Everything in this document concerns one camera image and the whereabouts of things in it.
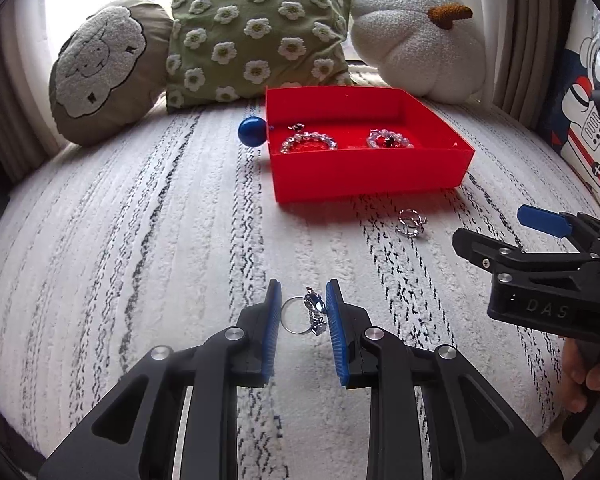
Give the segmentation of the person right hand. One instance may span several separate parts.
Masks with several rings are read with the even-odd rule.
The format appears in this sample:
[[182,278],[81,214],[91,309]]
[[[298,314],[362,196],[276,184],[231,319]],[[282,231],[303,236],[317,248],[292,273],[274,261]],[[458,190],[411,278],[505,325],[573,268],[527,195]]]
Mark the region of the person right hand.
[[600,392],[600,364],[586,367],[576,342],[567,338],[562,346],[562,380],[559,384],[562,405],[567,411],[580,413],[585,409],[583,386]]

